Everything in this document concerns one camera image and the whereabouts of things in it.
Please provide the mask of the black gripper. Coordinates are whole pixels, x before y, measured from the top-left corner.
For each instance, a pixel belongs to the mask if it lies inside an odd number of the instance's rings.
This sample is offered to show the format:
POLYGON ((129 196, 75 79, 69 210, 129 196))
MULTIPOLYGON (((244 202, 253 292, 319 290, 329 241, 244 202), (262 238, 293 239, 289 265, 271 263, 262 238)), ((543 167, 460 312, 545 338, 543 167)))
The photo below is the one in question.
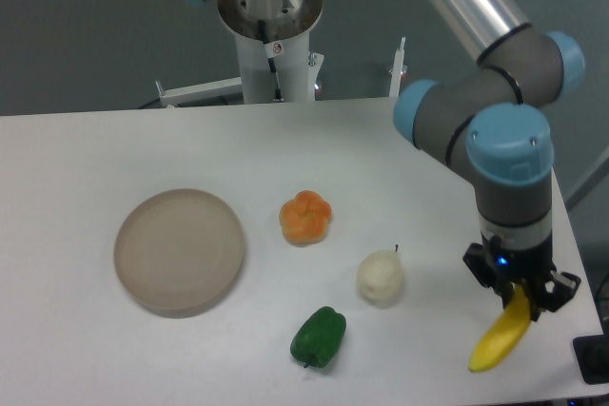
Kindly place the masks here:
POLYGON ((544 312, 555 313, 578 292, 581 278, 568 272, 558 272, 553 263, 553 236, 534 247, 509 250, 494 236, 481 236, 481 242, 471 243, 462 259, 480 286, 492 289, 506 306, 512 299, 512 285, 525 284, 529 299, 530 319, 537 321, 544 312))

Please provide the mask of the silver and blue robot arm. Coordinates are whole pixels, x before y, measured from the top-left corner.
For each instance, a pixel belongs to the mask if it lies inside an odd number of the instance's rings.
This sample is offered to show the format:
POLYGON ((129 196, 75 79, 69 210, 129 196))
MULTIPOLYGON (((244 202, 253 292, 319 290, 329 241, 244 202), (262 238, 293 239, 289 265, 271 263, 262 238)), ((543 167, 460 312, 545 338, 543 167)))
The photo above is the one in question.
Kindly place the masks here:
MULTIPOLYGON (((430 0, 477 68, 456 84, 420 80, 401 87, 393 122, 416 148, 470 182, 481 242, 464 262, 504 305, 518 291, 536 320, 571 300, 576 275, 552 260, 554 148, 541 108, 577 87, 585 71, 579 45, 539 33, 512 0, 430 0)), ((307 50, 293 47, 316 26, 323 0, 217 0, 239 44, 248 103, 314 99, 307 50)))

